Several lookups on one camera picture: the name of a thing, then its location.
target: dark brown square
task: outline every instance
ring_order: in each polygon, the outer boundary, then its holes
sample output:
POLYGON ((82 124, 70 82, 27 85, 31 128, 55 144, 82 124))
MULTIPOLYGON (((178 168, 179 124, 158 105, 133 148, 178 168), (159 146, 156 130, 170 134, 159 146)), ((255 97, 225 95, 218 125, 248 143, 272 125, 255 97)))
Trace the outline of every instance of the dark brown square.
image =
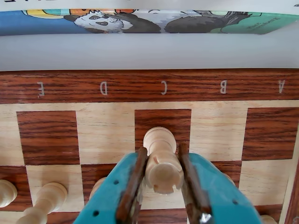
POLYGON ((186 224, 186 209, 140 210, 138 224, 186 224))
POLYGON ((191 109, 135 110, 135 149, 143 146, 143 138, 148 130, 161 126, 174 135, 177 146, 184 142, 189 148, 191 109))
POLYGON ((17 112, 26 165, 79 164, 75 111, 17 112))
POLYGON ((282 204, 258 205, 255 206, 258 213, 262 215, 271 216, 277 223, 279 223, 282 204))
POLYGON ((52 212, 48 214, 47 224, 72 224, 79 212, 52 212))
POLYGON ((299 108, 249 108, 242 160, 284 160, 293 157, 299 108))
POLYGON ((235 186, 239 187, 242 161, 213 161, 212 162, 221 172, 232 178, 235 186))
POLYGON ((101 178, 107 177, 116 164, 87 164, 81 165, 84 203, 89 201, 94 184, 101 178))
POLYGON ((0 180, 10 181, 18 192, 16 199, 8 206, 0 208, 0 211, 24 211, 32 207, 25 166, 0 166, 0 180))

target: book cover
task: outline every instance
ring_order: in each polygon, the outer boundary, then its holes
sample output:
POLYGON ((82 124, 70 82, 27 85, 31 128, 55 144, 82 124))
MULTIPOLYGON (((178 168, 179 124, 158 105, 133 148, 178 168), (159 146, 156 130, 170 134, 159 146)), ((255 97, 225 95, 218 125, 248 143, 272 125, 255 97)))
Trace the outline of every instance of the book cover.
POLYGON ((200 10, 44 9, 0 12, 0 35, 112 33, 266 34, 298 15, 200 10))

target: chess piece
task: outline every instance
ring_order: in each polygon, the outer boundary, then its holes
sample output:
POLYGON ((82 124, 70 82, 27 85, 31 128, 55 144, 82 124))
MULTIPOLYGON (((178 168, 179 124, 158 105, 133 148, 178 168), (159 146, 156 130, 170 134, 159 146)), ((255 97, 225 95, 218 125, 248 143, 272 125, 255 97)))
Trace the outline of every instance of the chess piece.
POLYGON ((59 183, 48 183, 37 193, 33 207, 24 210, 24 216, 16 224, 46 224, 47 215, 61 208, 67 198, 67 191, 59 183))
POLYGON ((232 178, 230 178, 229 175, 227 175, 227 174, 225 174, 225 173, 223 173, 223 174, 229 179, 229 181, 231 181, 231 182, 235 185, 235 182, 232 180, 232 178))
POLYGON ((261 220, 263 224, 277 224, 277 222, 271 216, 268 215, 262 215, 261 220))
POLYGON ((103 177, 101 179, 99 179, 93 186, 93 189, 92 191, 90 192, 90 195, 89 195, 89 200, 92 198, 93 194, 97 191, 97 189, 100 187, 100 185, 104 182, 106 178, 103 177))
POLYGON ((147 185, 160 194, 172 193, 173 186, 180 189, 184 172, 174 154, 177 143, 171 131, 164 127, 150 129, 144 136, 143 146, 149 155, 145 170, 147 185))
POLYGON ((0 208, 8 206, 17 197, 17 189, 6 180, 0 180, 0 208))

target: white wall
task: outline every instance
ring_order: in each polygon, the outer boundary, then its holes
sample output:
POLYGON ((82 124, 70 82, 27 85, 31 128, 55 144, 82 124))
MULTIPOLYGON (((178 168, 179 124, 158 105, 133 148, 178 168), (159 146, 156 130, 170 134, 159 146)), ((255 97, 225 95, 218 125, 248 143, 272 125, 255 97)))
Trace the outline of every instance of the white wall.
POLYGON ((0 37, 0 70, 299 68, 299 22, 266 35, 0 37))

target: light wood square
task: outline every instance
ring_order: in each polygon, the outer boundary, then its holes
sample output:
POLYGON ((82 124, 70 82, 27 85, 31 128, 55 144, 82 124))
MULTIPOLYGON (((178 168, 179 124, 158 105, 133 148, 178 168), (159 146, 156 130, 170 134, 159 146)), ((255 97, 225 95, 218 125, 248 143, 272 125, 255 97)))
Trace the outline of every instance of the light wood square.
POLYGON ((24 165, 16 112, 0 112, 0 166, 24 165))
POLYGON ((197 153, 210 161, 238 161, 246 126, 247 109, 192 109, 190 153, 197 153))
POLYGON ((253 205, 282 204, 292 160, 243 161, 239 190, 253 205))
POLYGON ((143 192, 143 201, 141 209, 181 209, 185 208, 185 203, 181 190, 174 189, 174 192, 168 195, 155 193, 148 186, 143 192))
POLYGON ((81 211, 84 207, 82 174, 80 165, 26 166, 33 204, 39 189, 57 182, 65 186, 68 197, 58 211, 81 211))
POLYGON ((134 109, 101 104, 76 115, 80 164, 117 163, 135 152, 134 109))

